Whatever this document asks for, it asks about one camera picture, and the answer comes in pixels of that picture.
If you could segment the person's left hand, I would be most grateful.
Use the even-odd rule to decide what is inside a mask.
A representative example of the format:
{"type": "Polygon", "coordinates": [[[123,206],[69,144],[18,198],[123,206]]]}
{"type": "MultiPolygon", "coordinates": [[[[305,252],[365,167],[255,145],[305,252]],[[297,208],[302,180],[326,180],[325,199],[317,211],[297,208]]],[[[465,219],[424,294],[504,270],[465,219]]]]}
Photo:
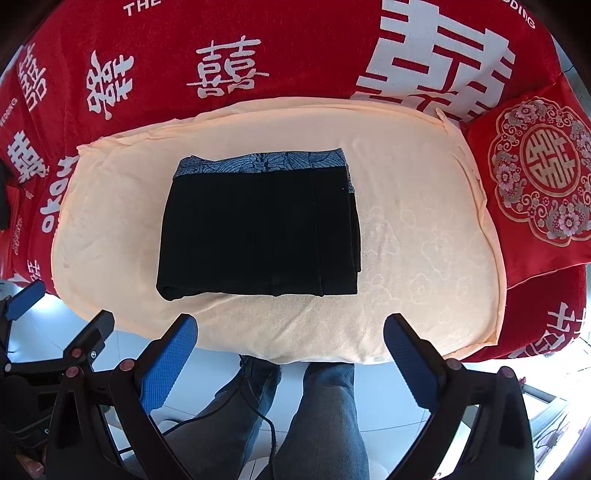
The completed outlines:
{"type": "Polygon", "coordinates": [[[45,474],[45,467],[42,463],[21,454],[17,454],[16,459],[32,479],[41,479],[45,474]]]}

